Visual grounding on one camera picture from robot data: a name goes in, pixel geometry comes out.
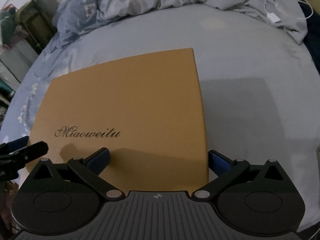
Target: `metal pole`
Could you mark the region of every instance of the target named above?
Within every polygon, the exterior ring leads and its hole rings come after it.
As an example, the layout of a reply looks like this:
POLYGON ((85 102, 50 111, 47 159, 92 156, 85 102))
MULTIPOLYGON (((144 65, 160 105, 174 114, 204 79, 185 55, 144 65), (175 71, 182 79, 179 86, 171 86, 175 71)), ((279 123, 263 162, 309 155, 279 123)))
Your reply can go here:
POLYGON ((42 20, 44 21, 44 23, 47 25, 47 27, 50 29, 50 31, 52 32, 52 35, 55 34, 55 30, 52 28, 52 26, 48 23, 48 21, 45 19, 44 15, 41 12, 40 7, 37 5, 35 0, 31 0, 35 9, 37 10, 37 12, 39 13, 40 17, 42 18, 42 20))

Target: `tan box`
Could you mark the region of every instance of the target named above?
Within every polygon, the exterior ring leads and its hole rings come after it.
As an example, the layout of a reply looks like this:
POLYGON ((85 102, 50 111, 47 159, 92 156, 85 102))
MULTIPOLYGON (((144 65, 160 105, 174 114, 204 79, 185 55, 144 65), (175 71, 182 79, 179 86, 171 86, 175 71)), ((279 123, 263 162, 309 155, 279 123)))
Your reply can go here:
POLYGON ((54 163, 107 147, 111 162, 100 177, 124 192, 191 193, 205 185, 206 136, 193 50, 123 58, 55 78, 31 130, 30 142, 40 140, 54 163))

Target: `crumpled blanket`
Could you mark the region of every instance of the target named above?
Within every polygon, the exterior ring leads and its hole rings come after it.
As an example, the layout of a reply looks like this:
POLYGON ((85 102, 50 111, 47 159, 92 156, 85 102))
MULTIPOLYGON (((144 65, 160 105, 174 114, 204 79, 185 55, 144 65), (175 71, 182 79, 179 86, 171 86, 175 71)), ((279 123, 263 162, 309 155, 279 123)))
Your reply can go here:
MULTIPOLYGON (((203 3, 221 10, 245 13, 260 21, 271 24, 264 10, 265 0, 63 0, 52 22, 59 36, 55 47, 75 41, 79 36, 98 27, 107 25, 126 16, 137 16, 150 10, 180 7, 187 4, 203 3)), ((272 24, 283 28, 298 44, 307 34, 307 23, 296 0, 267 0, 266 9, 274 12, 281 23, 272 24)))

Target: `dark blanket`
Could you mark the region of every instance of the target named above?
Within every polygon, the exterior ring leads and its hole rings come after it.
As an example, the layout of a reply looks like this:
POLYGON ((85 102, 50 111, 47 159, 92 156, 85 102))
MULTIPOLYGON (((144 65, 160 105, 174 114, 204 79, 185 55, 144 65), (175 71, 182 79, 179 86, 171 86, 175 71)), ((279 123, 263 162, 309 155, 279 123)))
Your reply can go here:
MULTIPOLYGON (((304 3, 299 3, 305 15, 308 17, 311 14, 310 6, 304 3)), ((313 62, 320 74, 320 15, 313 11, 313 15, 307 19, 308 33, 303 39, 303 43, 309 50, 313 62)))

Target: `ribbed plastic surface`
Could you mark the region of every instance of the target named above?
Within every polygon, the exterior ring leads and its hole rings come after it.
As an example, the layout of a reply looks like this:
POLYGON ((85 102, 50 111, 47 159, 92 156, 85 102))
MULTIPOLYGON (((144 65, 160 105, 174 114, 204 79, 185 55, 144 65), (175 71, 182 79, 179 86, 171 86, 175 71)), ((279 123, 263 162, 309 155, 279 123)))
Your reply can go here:
POLYGON ((256 237, 225 225, 210 204, 189 199, 185 192, 130 192, 106 203, 83 228, 61 236, 22 232, 17 240, 300 240, 294 234, 256 237))

